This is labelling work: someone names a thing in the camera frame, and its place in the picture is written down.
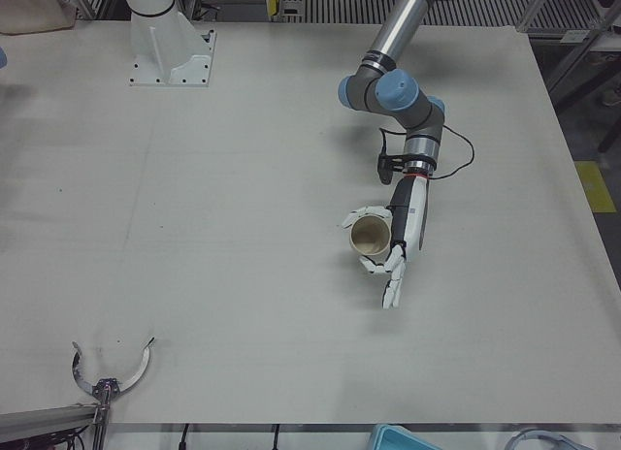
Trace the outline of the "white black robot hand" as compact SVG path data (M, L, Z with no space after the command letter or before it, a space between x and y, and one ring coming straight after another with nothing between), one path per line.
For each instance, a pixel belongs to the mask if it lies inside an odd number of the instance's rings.
M384 309L399 305L407 264L422 249L428 189L427 177L406 175L387 206L353 210L341 224L365 270L388 276L382 294Z

